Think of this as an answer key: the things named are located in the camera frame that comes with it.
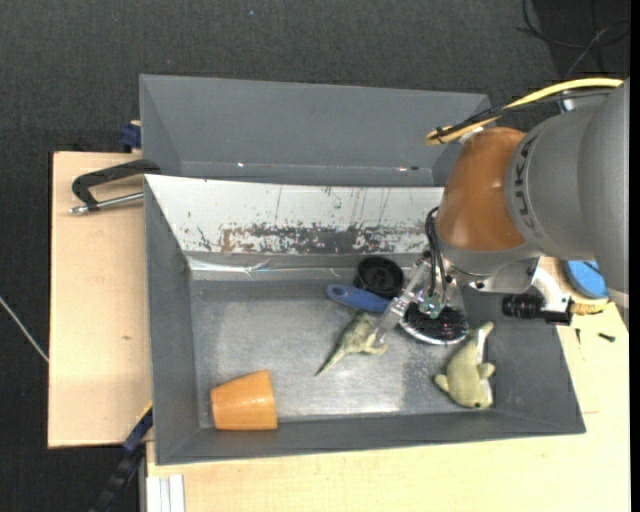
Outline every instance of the orange cup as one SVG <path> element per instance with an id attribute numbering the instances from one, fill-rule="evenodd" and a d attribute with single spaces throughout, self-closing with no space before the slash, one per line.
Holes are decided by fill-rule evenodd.
<path id="1" fill-rule="evenodd" d="M 278 428 L 271 378 L 267 370 L 250 373 L 213 388 L 213 422 L 219 430 Z"/>

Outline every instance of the dark carpet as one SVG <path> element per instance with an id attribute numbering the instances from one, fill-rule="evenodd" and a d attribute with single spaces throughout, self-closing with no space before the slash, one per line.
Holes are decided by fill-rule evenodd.
<path id="1" fill-rule="evenodd" d="M 515 0 L 0 0 L 0 13 L 0 295 L 45 348 L 49 153 L 123 151 L 140 73 L 478 92 L 495 104 L 567 74 L 630 71 L 625 0 L 528 2 L 538 35 Z M 504 123 L 526 130 L 545 115 Z M 0 511 L 87 510 L 118 462 L 116 447 L 47 450 L 47 385 L 0 310 Z M 115 510 L 137 505 L 132 486 Z"/>

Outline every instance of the screw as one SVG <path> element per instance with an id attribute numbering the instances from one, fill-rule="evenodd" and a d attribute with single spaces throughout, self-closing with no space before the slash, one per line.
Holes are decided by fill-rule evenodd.
<path id="1" fill-rule="evenodd" d="M 608 334 L 605 334 L 603 332 L 599 332 L 598 336 L 600 336 L 601 338 L 607 340 L 609 343 L 613 343 L 614 341 L 616 341 L 616 337 L 615 336 L 609 336 Z"/>

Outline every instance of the yellow toy fish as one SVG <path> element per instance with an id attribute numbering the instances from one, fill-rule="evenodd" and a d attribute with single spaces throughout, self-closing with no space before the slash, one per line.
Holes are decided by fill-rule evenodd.
<path id="1" fill-rule="evenodd" d="M 493 323 L 487 322 L 467 335 L 469 341 L 453 356 L 446 375 L 436 375 L 435 383 L 458 404 L 482 409 L 493 403 L 489 377 L 495 371 L 483 363 L 484 345 Z"/>

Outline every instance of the blue handle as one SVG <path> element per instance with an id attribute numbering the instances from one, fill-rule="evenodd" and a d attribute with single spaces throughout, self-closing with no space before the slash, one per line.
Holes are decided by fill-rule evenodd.
<path id="1" fill-rule="evenodd" d="M 389 305 L 389 299 L 383 299 L 374 293 L 343 284 L 327 286 L 327 297 L 345 306 L 363 309 L 369 313 L 384 313 Z"/>

